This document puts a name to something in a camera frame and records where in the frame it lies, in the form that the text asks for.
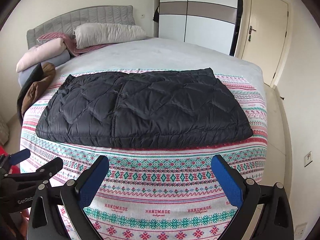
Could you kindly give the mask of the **black quilted puffer jacket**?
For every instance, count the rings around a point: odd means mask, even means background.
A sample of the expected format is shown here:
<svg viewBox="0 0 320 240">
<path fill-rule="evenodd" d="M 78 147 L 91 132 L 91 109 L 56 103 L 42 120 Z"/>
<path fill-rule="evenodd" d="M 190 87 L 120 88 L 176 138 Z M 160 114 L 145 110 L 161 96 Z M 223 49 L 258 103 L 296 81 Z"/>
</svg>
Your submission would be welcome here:
<svg viewBox="0 0 320 240">
<path fill-rule="evenodd" d="M 70 75 L 35 132 L 54 142 L 151 150 L 215 146 L 253 135 L 234 95 L 209 68 Z"/>
</svg>

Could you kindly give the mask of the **brown jacket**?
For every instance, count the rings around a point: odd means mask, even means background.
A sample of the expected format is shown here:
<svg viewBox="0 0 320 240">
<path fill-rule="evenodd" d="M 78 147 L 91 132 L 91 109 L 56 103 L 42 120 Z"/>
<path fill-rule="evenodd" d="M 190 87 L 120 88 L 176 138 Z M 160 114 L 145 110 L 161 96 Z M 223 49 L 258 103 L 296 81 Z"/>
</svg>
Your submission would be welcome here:
<svg viewBox="0 0 320 240">
<path fill-rule="evenodd" d="M 43 76 L 40 81 L 34 82 L 29 88 L 22 104 L 22 114 L 23 117 L 26 111 L 42 96 L 42 94 L 46 91 L 46 89 L 52 83 L 55 75 L 56 69 L 55 66 L 46 62 L 42 65 Z"/>
</svg>

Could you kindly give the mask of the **patterned red green bed cloth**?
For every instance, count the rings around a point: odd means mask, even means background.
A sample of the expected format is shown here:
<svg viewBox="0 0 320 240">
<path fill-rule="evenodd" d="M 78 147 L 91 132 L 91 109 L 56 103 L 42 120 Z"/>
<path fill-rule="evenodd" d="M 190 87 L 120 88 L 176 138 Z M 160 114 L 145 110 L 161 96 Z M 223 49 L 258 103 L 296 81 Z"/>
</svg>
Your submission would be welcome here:
<svg viewBox="0 0 320 240">
<path fill-rule="evenodd" d="M 125 151 L 47 141 L 35 133 L 38 120 L 65 76 L 50 85 L 26 112 L 20 147 L 30 157 L 23 173 L 56 157 L 63 168 L 50 180 L 77 179 L 100 155 L 110 168 L 85 213 L 103 239 L 217 239 L 236 213 L 211 170 L 219 154 L 245 178 L 262 180 L 267 153 L 265 92 L 242 76 L 218 74 L 244 110 L 253 135 L 247 140 L 193 150 Z"/>
</svg>

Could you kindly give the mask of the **black garment beside brown jacket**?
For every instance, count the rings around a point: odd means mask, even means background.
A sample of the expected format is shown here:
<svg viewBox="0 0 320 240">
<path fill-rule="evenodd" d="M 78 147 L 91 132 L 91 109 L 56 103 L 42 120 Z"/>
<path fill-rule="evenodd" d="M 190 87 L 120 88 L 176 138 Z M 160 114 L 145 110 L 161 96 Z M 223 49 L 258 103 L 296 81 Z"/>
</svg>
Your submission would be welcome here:
<svg viewBox="0 0 320 240">
<path fill-rule="evenodd" d="M 42 76 L 43 76 L 42 65 L 38 63 L 20 90 L 20 93 L 17 98 L 17 116 L 21 126 L 23 124 L 23 114 L 22 114 L 23 100 L 29 88 L 31 87 L 31 85 L 34 82 L 40 81 L 42 79 Z"/>
</svg>

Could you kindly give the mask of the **light pink pillow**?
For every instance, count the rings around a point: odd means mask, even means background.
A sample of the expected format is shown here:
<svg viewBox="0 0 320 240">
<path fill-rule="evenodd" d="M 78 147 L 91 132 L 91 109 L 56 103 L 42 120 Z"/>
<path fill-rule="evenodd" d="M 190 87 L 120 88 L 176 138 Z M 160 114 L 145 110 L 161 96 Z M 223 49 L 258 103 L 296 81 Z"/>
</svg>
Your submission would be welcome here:
<svg viewBox="0 0 320 240">
<path fill-rule="evenodd" d="M 16 73 L 20 73 L 27 68 L 59 56 L 66 50 L 66 45 L 61 37 L 50 40 L 40 46 L 30 48 L 16 64 Z"/>
</svg>

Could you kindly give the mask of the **pink red folded blanket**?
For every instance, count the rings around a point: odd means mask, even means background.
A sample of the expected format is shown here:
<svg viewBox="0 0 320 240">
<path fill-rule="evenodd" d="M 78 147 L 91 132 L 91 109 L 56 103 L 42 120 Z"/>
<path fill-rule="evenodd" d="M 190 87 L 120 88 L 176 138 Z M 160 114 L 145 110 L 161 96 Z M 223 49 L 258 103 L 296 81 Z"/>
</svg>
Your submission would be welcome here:
<svg viewBox="0 0 320 240">
<path fill-rule="evenodd" d="M 69 51 L 70 55 L 73 57 L 78 57 L 81 54 L 89 53 L 91 51 L 98 50 L 100 48 L 104 48 L 104 47 L 112 45 L 112 44 L 100 44 L 100 45 L 86 47 L 84 49 L 78 49 L 76 47 L 76 39 L 70 38 L 67 34 L 58 33 L 58 32 L 43 34 L 37 38 L 37 42 L 39 42 L 40 44 L 44 44 L 44 43 L 46 43 L 50 40 L 56 39 L 56 38 L 63 39 L 63 42 L 66 45 L 67 50 Z"/>
</svg>

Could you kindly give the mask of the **beige pillow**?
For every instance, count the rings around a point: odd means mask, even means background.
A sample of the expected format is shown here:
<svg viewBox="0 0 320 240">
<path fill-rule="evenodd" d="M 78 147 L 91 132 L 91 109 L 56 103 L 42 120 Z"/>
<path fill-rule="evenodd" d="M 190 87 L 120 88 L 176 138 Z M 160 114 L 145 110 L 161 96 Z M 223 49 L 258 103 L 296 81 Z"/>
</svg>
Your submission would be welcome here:
<svg viewBox="0 0 320 240">
<path fill-rule="evenodd" d="M 74 35 L 77 49 L 147 38 L 147 33 L 140 26 L 116 23 L 85 23 L 74 29 Z"/>
</svg>

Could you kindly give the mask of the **grey padded headboard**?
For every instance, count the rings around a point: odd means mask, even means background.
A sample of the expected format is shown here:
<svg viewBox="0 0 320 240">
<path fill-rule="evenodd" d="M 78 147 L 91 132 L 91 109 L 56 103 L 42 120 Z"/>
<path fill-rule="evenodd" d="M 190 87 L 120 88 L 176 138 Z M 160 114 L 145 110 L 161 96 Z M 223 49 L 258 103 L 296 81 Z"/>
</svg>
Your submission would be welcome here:
<svg viewBox="0 0 320 240">
<path fill-rule="evenodd" d="M 56 16 L 27 31 L 28 48 L 39 45 L 37 39 L 46 33 L 65 33 L 72 37 L 74 29 L 84 23 L 117 23 L 135 25 L 133 6 L 101 5 L 85 7 Z"/>
</svg>

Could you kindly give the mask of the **white bed mattress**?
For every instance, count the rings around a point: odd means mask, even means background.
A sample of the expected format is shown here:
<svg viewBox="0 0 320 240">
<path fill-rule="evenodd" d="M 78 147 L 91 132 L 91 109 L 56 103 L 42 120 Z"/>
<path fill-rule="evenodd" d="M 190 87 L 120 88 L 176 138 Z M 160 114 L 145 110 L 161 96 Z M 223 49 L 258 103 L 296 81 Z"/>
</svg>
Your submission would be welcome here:
<svg viewBox="0 0 320 240">
<path fill-rule="evenodd" d="M 180 71 L 211 68 L 215 75 L 244 77 L 265 96 L 263 72 L 255 64 L 215 50 L 164 38 L 119 43 L 75 57 L 56 68 L 56 79 L 103 71 Z"/>
</svg>

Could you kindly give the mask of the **cream door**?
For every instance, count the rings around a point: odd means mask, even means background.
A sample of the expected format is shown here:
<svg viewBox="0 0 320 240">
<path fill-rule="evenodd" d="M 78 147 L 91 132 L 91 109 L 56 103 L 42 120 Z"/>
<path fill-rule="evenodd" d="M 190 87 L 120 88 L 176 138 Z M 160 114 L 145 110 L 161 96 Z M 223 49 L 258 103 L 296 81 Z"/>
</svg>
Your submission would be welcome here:
<svg viewBox="0 0 320 240">
<path fill-rule="evenodd" d="M 249 26 L 242 59 L 260 67 L 264 83 L 270 85 L 276 75 L 287 34 L 289 5 L 283 0 L 251 0 Z"/>
</svg>

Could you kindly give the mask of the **white grey wardrobe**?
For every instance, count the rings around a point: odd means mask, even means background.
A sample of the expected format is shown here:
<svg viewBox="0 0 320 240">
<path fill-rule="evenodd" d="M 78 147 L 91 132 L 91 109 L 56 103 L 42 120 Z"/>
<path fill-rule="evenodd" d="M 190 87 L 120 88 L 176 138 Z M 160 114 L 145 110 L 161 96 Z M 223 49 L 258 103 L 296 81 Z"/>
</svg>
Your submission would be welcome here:
<svg viewBox="0 0 320 240">
<path fill-rule="evenodd" d="M 159 0 L 158 37 L 235 54 L 243 0 Z"/>
</svg>

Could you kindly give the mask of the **black bag on wardrobe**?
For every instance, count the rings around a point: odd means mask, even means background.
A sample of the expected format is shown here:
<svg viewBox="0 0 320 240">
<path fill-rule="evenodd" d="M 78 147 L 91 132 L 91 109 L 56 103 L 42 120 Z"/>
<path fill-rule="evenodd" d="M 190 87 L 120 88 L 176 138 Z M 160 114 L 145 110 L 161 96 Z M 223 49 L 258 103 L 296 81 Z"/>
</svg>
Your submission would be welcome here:
<svg viewBox="0 0 320 240">
<path fill-rule="evenodd" d="M 156 10 L 154 12 L 153 21 L 155 23 L 159 23 L 159 6 L 156 8 Z"/>
</svg>

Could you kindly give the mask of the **wall power socket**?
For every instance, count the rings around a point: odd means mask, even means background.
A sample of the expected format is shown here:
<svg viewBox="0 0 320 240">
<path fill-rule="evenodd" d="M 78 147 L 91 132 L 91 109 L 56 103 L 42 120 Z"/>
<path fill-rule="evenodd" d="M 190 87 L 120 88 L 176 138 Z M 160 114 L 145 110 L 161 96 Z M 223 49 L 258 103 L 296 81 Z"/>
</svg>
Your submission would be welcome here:
<svg viewBox="0 0 320 240">
<path fill-rule="evenodd" d="M 304 156 L 304 167 L 307 167 L 313 161 L 312 152 L 310 151 Z"/>
</svg>

